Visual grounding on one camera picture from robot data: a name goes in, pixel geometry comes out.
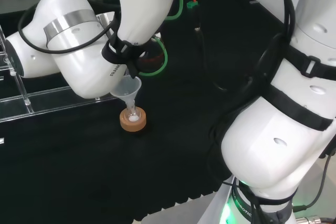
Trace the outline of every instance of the silver metal ring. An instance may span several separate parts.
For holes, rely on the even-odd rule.
[[[47,44],[56,35],[70,27],[94,21],[98,22],[98,19],[93,10],[84,9],[67,13],[63,17],[53,20],[44,28],[44,32],[47,36]]]

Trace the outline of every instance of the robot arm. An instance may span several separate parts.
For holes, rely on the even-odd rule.
[[[122,18],[118,39],[134,47],[146,43],[168,15],[173,0],[120,0]],[[33,21],[23,32],[34,45],[65,50],[82,45],[102,32],[87,0],[41,0]],[[7,38],[6,51],[15,70],[25,78],[61,72],[83,98],[109,93],[122,78],[126,65],[102,56],[103,36],[92,45],[69,54],[48,55],[30,48],[18,33]]]

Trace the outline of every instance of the connector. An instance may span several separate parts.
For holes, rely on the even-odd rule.
[[[312,216],[308,218],[296,219],[297,224],[321,224],[321,219],[318,216]]]
[[[307,210],[307,206],[306,205],[293,206],[293,212],[301,212],[301,211],[305,211],[305,210]]]

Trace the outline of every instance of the black cable clip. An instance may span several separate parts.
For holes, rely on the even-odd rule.
[[[315,71],[321,65],[321,60],[314,56],[308,56],[308,60],[302,66],[301,74],[307,78],[313,78],[315,76]],[[309,66],[313,63],[312,69],[309,71]]]

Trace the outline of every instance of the black strap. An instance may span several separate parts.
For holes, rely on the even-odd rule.
[[[127,41],[121,41],[114,33],[103,47],[101,54],[105,60],[112,64],[125,64],[129,70],[130,76],[135,78],[139,75],[136,60],[144,52],[140,46],[133,46]]]
[[[244,194],[246,199],[250,202],[250,205],[246,203],[238,192],[237,179],[235,178],[232,186],[232,198],[238,209],[238,211],[252,224],[256,223],[274,223],[274,224],[284,224],[290,218],[292,213],[291,201],[296,194],[297,190],[286,199],[264,199],[255,196],[255,194],[250,190],[250,188],[239,182],[239,189]],[[289,203],[285,209],[274,212],[274,213],[265,213],[263,212],[261,205],[282,205]]]
[[[292,46],[287,46],[285,58],[305,77],[318,77],[336,81],[336,67],[322,64],[319,58],[307,56]],[[309,72],[308,69],[311,63],[314,65]]]
[[[240,188],[245,188],[245,190],[242,190],[241,192],[245,195],[245,197],[249,200],[249,201],[258,201],[258,203],[260,205],[265,205],[265,206],[279,206],[282,204],[287,203],[288,201],[292,200],[293,197],[295,196],[296,192],[298,191],[297,189],[295,190],[295,192],[285,198],[285,199],[265,199],[265,198],[260,198],[258,196],[255,196],[254,193],[251,191],[251,189],[245,185],[244,183],[242,183],[241,181],[239,181],[239,187]]]
[[[311,112],[272,85],[265,90],[262,97],[283,114],[311,129],[325,131],[332,123],[332,119],[323,118]]]

